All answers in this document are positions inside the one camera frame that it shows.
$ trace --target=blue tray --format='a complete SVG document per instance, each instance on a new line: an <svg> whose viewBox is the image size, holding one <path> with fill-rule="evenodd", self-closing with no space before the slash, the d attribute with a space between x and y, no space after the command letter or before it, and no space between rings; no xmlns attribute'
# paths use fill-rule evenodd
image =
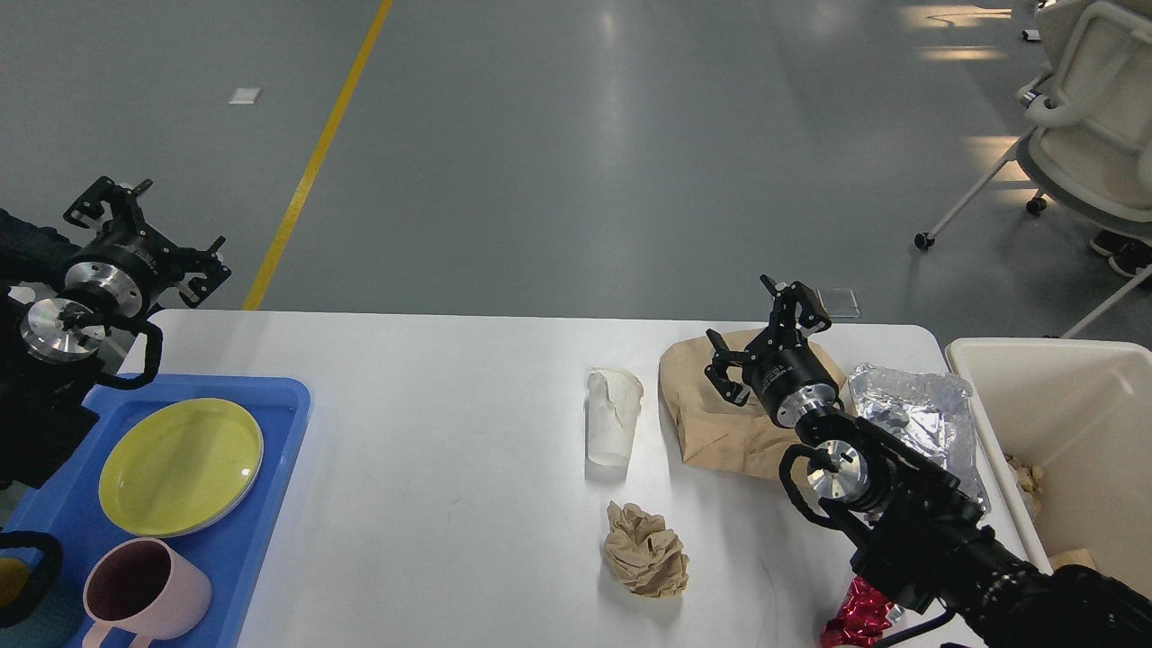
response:
<svg viewBox="0 0 1152 648"><path fill-rule="evenodd" d="M240 639L260 563L288 489L296 454L304 440L311 397L289 378L160 375L136 391L93 390L85 405L100 421L76 453L40 490L20 502L5 530L43 530L60 540L65 564L60 578L83 588L88 573L109 549L131 538L105 517L97 496L100 470L113 446L149 414L191 398L222 398L248 409L264 434L264 460L248 496L219 522L181 537L173 549L207 574L212 605L188 634L162 641L165 648L233 648ZM85 619L66 646L81 645L92 626ZM113 631L106 648L127 647L132 635Z"/></svg>

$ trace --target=yellow floor line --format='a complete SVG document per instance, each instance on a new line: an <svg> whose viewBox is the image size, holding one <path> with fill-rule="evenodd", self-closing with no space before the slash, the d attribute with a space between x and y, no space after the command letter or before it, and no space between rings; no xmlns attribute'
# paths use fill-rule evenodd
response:
<svg viewBox="0 0 1152 648"><path fill-rule="evenodd" d="M332 138L336 136L336 130L340 129L340 120L344 118L348 101L351 100L353 92L356 91L356 84L359 82L361 73L364 71L364 65L367 63L369 54L372 53L376 37L380 33L380 25L384 24L384 18L387 17L388 9L391 8L392 0L381 0L380 8L376 10L376 17L372 18L372 27L369 28L367 33L364 36L364 43L361 44L359 52L356 53L356 60L353 61L353 67L348 70L348 77L344 80L343 88L340 89L336 104L332 106L328 121L324 125L324 130L320 131L320 140L317 141L316 148L312 149L312 157L309 158L308 166L304 167L304 175L301 176L300 182L296 184L296 193L293 194L291 201L288 203L285 217L280 220L280 227L276 228L276 234L272 238L272 244L268 246L268 251L264 255L264 263L260 264L260 270L256 273L256 279L252 281L252 287L248 291L248 296L244 299L244 310L260 308L264 293L268 289L268 282L272 281L272 276L276 272L276 265L280 264L280 256L283 255L285 248L288 246L288 240L291 239L293 229L300 219L300 212L304 209L308 194L312 190L312 183L316 182L316 175L320 172L325 156L328 155L328 146L332 145Z"/></svg>

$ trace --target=chair wheel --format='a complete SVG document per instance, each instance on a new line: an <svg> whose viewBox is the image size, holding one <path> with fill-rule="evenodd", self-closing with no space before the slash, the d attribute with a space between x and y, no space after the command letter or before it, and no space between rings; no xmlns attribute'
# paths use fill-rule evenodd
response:
<svg viewBox="0 0 1152 648"><path fill-rule="evenodd" d="M1024 204L1024 209L1032 216L1039 216L1041 211L1048 209L1048 201L1044 198L1032 198Z"/></svg>
<svg viewBox="0 0 1152 648"><path fill-rule="evenodd" d="M927 251L929 248L935 244L935 239L929 236L927 232L920 232L915 239L912 239L912 243L917 249Z"/></svg>

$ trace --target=white table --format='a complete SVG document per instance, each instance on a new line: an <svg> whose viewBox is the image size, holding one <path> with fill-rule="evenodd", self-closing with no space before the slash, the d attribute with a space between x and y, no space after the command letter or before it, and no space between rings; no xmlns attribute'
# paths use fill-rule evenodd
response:
<svg viewBox="0 0 1152 648"><path fill-rule="evenodd" d="M312 392L304 444L241 648L814 646L851 544L778 484L684 466L657 369L673 342L758 323L169 310L162 371L288 376ZM916 326L838 324L863 361L945 370ZM141 345L126 371L139 370ZM646 394L627 473L584 459L584 379L631 370ZM986 462L1007 547L1020 540ZM682 597L606 571L609 499L664 514L691 558ZM911 646L979 646L961 621Z"/></svg>

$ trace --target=white chair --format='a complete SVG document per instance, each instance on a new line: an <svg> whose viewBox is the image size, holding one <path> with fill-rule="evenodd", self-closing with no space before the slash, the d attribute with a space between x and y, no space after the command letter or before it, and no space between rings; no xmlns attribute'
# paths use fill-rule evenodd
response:
<svg viewBox="0 0 1152 648"><path fill-rule="evenodd" d="M1051 96L1041 95L1038 88L1049 78ZM916 247L931 248L1009 161L1018 163L1038 188L1025 205L1030 213L1044 211L1048 196L1104 229L1152 244L1152 20L1112 2L1089 5L1055 74L1046 68L1017 97L1034 127L935 227L916 235ZM1150 277L1152 265L1062 337L1078 333Z"/></svg>

